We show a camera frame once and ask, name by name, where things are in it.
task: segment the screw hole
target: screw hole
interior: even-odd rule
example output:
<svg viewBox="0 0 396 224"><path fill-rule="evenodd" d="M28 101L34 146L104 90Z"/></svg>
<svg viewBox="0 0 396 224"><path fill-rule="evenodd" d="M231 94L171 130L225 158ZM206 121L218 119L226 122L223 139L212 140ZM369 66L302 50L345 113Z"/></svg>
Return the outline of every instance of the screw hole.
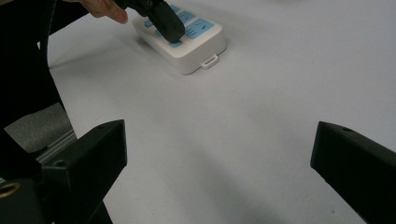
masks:
<svg viewBox="0 0 396 224"><path fill-rule="evenodd" d="M8 197L20 188L20 183L10 183L0 187L0 199Z"/></svg>
<svg viewBox="0 0 396 224"><path fill-rule="evenodd" d="M352 132L353 132L352 130L350 130L350 129L348 129L348 128L343 128L343 131L344 131L344 132L348 132L348 133L352 133Z"/></svg>
<svg viewBox="0 0 396 224"><path fill-rule="evenodd" d="M67 165L67 162L64 160L59 160L59 161L55 161L53 164L58 167L65 167Z"/></svg>

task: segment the hand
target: hand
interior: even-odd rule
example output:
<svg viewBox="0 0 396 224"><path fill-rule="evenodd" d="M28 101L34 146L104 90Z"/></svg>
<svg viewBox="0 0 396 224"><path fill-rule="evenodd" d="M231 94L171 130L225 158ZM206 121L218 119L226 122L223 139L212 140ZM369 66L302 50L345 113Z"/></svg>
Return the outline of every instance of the hand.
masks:
<svg viewBox="0 0 396 224"><path fill-rule="evenodd" d="M114 0L64 0L66 2L80 2L95 18L104 16L117 21L126 23L128 14L125 10L117 6Z"/></svg>

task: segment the gray fabric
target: gray fabric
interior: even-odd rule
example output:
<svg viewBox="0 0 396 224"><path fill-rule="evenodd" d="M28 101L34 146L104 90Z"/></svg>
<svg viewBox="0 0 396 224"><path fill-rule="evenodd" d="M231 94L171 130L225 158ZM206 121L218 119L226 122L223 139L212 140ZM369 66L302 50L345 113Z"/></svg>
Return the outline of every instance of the gray fabric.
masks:
<svg viewBox="0 0 396 224"><path fill-rule="evenodd" d="M73 130L69 117L59 104L26 115L5 128L27 152L35 152Z"/></svg>

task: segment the white table surface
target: white table surface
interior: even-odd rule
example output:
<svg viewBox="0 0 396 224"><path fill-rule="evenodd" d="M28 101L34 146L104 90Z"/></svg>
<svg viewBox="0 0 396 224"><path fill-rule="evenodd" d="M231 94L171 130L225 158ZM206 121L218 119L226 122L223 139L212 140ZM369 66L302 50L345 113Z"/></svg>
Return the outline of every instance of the white table surface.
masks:
<svg viewBox="0 0 396 224"><path fill-rule="evenodd" d="M124 119L114 223L362 224L313 170L320 120L396 148L396 1L175 0L228 48L183 76L132 25L87 15L49 39L78 137Z"/></svg>

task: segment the white power strip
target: white power strip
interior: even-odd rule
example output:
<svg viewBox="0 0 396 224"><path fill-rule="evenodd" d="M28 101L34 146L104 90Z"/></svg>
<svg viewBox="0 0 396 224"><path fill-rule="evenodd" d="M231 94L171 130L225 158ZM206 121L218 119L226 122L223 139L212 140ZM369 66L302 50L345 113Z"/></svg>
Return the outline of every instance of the white power strip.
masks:
<svg viewBox="0 0 396 224"><path fill-rule="evenodd" d="M180 41L169 43L147 17L134 18L134 28L183 75L191 74L200 67L209 68L217 63L218 55L227 48L222 26L182 7L170 7L186 28L186 34Z"/></svg>

